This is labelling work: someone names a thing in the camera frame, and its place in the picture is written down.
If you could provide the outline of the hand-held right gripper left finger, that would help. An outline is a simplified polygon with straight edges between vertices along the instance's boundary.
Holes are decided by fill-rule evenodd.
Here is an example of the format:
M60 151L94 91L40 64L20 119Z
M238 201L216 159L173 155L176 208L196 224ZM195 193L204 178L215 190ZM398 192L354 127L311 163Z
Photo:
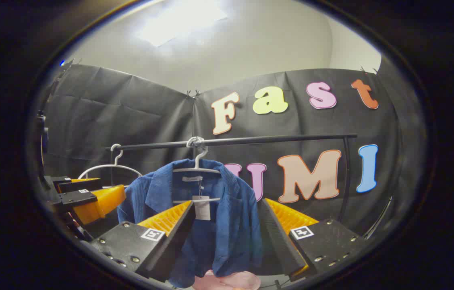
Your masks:
M166 282L194 221L195 204L188 200L138 224L122 222L90 247L123 269Z

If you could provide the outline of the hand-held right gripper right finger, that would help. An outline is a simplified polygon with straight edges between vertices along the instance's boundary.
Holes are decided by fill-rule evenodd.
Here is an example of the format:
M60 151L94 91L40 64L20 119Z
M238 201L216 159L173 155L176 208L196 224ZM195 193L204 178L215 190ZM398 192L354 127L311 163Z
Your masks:
M366 239L335 219L316 220L264 198L258 202L264 242L260 273L276 272L291 282L322 275L359 255Z

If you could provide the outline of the blue corduroy jacket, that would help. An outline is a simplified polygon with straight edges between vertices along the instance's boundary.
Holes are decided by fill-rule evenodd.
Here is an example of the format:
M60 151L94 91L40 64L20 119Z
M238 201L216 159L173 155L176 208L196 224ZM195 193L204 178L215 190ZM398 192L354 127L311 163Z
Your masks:
M251 186L220 162L202 159L199 166L213 172L175 172L192 168L193 159L175 160L135 179L118 207L119 222L138 224L199 196L206 203L208 220L195 219L173 265L168 281L177 288L191 287L212 271L216 277L252 271L261 266L262 237L258 206Z

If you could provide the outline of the pink laundry hamper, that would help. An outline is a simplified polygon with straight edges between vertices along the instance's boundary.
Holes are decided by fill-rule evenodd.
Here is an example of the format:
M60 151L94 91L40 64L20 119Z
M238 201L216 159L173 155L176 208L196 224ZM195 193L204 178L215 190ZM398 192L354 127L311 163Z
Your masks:
M258 290L261 280L251 272L234 272L225 277L217 277L210 269L203 277L196 276L194 290Z

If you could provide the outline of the empty white hanger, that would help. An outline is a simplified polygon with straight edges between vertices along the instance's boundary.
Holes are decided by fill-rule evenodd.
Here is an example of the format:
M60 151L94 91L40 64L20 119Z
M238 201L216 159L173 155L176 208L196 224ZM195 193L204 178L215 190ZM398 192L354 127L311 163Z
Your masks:
M88 174L93 171L93 170L97 170L97 169L102 169L102 168L119 168L119 169L125 169L125 170L128 170L128 171L131 171L135 174L138 175L138 177L141 177L142 176L142 173L140 173L139 171L131 168L131 167L128 167L128 166L124 166L124 165L120 165L118 163L119 159L122 157L123 155L123 152L124 150L120 149L120 144L114 144L111 146L110 148L110 151L113 152L114 150L118 149L120 152L119 154L114 158L113 160L113 163L112 164L103 164L103 165L98 165L98 166L94 166L94 167L91 167L91 168L88 168L86 169L85 171L83 171L77 179L82 179L82 178L88 178Z

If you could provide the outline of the white hanger tied to rail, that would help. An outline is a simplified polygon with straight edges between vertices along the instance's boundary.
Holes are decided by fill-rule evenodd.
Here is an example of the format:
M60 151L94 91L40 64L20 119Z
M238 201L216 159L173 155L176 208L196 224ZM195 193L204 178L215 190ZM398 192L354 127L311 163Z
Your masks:
M201 168L199 162L202 157L205 157L208 153L208 147L205 145L205 139L201 137L191 137L187 143L186 147L199 149L200 153L194 158L194 166L191 168L177 168L173 170L173 173L179 172L206 172L206 173L215 173L221 175L219 170Z

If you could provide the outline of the black clothes rail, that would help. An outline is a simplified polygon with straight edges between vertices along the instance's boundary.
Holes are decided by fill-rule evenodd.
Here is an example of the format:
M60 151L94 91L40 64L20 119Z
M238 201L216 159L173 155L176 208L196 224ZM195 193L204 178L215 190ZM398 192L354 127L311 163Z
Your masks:
M285 143L297 141L312 141L312 140L330 140L341 139L344 144L345 151L345 189L342 200L342 206L338 215L338 220L341 222L348 205L348 197L350 196L350 145L349 139L357 138L357 134L335 134L335 135L279 135L279 136L262 136L262 137L237 137L228 139L203 139L192 137L188 141L176 141L170 143L146 143L135 145L112 145L104 147L104 150L138 151L151 149L168 149L174 147L190 147L190 148L205 148L206 146L227 146L227 145L247 145L247 144L262 144L262 143Z

